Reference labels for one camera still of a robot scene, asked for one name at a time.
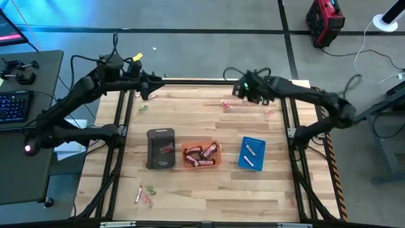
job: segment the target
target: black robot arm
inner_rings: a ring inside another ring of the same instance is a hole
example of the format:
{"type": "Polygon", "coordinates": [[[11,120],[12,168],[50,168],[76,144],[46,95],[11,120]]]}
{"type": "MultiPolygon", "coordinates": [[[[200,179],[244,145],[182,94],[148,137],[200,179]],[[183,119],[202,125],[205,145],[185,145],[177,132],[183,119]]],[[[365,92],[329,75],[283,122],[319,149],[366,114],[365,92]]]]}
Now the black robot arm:
{"type": "Polygon", "coordinates": [[[43,111],[37,117],[37,127],[25,136],[25,153],[35,155],[41,148],[54,148],[63,143],[76,141],[84,146],[90,140],[101,139],[108,146],[119,144],[124,128],[107,124],[100,128],[85,128],[70,124],[64,118],[83,104],[91,103],[109,91],[140,91],[142,99],[164,84],[161,77],[141,71],[140,61],[130,61],[128,69],[120,75],[123,60],[118,55],[103,56],[97,67],[73,86],[63,99],[43,111]]]}
{"type": "Polygon", "coordinates": [[[310,88],[294,85],[291,81],[267,75],[259,76],[260,71],[247,71],[238,80],[232,94],[253,103],[262,102],[269,105],[275,98],[293,98],[324,107],[329,116],[309,126],[295,129],[290,140],[295,147],[306,149],[312,137],[329,132],[332,128],[345,129],[352,125],[355,108],[334,92],[315,91],[310,88]]]}

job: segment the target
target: black container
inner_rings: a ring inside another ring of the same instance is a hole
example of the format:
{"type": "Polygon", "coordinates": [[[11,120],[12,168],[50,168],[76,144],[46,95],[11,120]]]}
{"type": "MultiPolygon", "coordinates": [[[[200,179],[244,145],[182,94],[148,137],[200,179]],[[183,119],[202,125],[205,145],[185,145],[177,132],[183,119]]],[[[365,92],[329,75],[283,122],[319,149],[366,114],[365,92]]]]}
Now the black container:
{"type": "Polygon", "coordinates": [[[146,168],[173,168],[176,165],[175,131],[173,129],[151,129],[146,136],[146,168]]]}

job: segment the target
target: wooden tabletop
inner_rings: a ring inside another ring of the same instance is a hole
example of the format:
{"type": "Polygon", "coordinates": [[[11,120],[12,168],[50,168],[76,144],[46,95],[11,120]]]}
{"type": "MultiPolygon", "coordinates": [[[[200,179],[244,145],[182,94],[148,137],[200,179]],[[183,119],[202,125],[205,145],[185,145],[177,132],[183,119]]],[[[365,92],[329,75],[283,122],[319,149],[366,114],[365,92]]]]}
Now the wooden tabletop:
{"type": "MultiPolygon", "coordinates": [[[[294,83],[309,86],[307,80],[294,83]]],[[[154,99],[134,101],[115,220],[299,221],[280,102],[258,106],[243,102],[231,93],[230,85],[166,85],[153,93],[154,99]],[[224,111],[222,99],[233,106],[230,111],[224,111]],[[148,109],[138,111],[144,104],[148,109]],[[165,127],[175,130],[176,166],[171,170],[148,170],[145,167],[146,132],[165,127]],[[262,172],[238,167],[244,136],[266,141],[262,172]],[[222,164],[215,168],[184,169],[180,154],[182,143],[212,139],[220,143],[222,164]],[[139,186],[146,184],[157,191],[152,198],[152,208],[142,201],[134,203],[139,186]]],[[[101,98],[96,125],[113,122],[118,95],[118,92],[109,92],[101,98]]],[[[301,125],[318,120],[313,104],[297,101],[297,108],[301,125]]],[[[310,145],[324,153],[323,146],[312,142],[310,145]]],[[[106,152],[107,149],[95,151],[85,161],[76,197],[78,213],[100,188],[106,152]]],[[[327,161],[309,149],[306,156],[314,192],[330,212],[339,217],[327,161]]],[[[309,215],[305,194],[303,198],[309,215]]],[[[103,214],[109,193],[105,200],[103,214]]]]}

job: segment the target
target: gray floor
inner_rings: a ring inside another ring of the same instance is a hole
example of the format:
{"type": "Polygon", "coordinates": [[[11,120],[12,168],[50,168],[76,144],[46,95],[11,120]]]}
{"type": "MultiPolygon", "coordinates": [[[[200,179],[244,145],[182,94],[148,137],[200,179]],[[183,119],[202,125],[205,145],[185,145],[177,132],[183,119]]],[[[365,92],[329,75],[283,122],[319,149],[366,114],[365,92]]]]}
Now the gray floor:
{"type": "MultiPolygon", "coordinates": [[[[16,0],[31,25],[101,27],[101,28],[166,28],[166,29],[282,29],[277,0],[121,0],[120,4],[107,0],[37,0],[26,3],[16,0]]],[[[344,30],[364,30],[373,15],[383,13],[395,0],[340,0],[347,20],[344,30]]],[[[304,16],[311,0],[284,0],[289,28],[306,30],[304,16]]],[[[16,23],[23,23],[10,3],[5,12],[16,23]]],[[[399,30],[405,30],[400,22],[399,30]]],[[[111,51],[111,34],[35,33],[43,50],[62,49],[65,58],[61,78],[70,83],[68,59],[73,54],[96,57],[111,51]]],[[[305,35],[291,37],[298,76],[309,79],[313,86],[327,91],[340,91],[354,72],[354,57],[336,58],[312,47],[305,35]]],[[[339,36],[327,51],[345,54],[357,51],[361,36],[339,36]]],[[[405,67],[404,37],[367,37],[366,49],[372,48],[392,57],[405,67]]],[[[241,69],[270,67],[274,75],[291,78],[283,35],[215,35],[215,34],[120,34],[118,50],[122,56],[144,54],[142,62],[147,71],[168,77],[220,78],[225,67],[241,69]]],[[[31,51],[26,45],[2,47],[1,53],[31,51]]],[[[92,70],[92,63],[75,62],[76,80],[92,70]]],[[[389,61],[373,53],[359,57],[358,70],[363,83],[347,97],[359,112],[381,100],[384,92],[399,83],[382,79],[397,73],[389,61]]],[[[58,83],[56,96],[66,89],[58,83]]],[[[89,105],[93,113],[98,102],[89,105]]],[[[73,114],[93,122],[89,112],[81,107],[73,114]]],[[[395,125],[379,125],[381,134],[390,134],[395,125]]],[[[401,149],[400,134],[394,147],[401,149]]],[[[346,129],[333,130],[332,139],[340,171],[349,220],[367,224],[403,227],[405,183],[371,185],[370,179],[384,173],[381,157],[375,150],[371,132],[365,123],[346,129]]],[[[43,209],[37,203],[0,206],[0,223],[65,219],[72,209],[72,198],[80,175],[54,176],[49,196],[56,202],[43,209]]]]}

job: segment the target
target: keyboard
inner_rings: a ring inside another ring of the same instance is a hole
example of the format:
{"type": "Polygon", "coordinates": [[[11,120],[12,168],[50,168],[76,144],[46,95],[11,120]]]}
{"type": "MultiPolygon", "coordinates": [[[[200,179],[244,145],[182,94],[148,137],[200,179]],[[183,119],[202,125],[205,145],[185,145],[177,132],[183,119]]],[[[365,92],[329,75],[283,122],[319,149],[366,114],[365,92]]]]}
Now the keyboard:
{"type": "Polygon", "coordinates": [[[32,91],[0,92],[0,124],[27,121],[31,100],[32,91]]]}

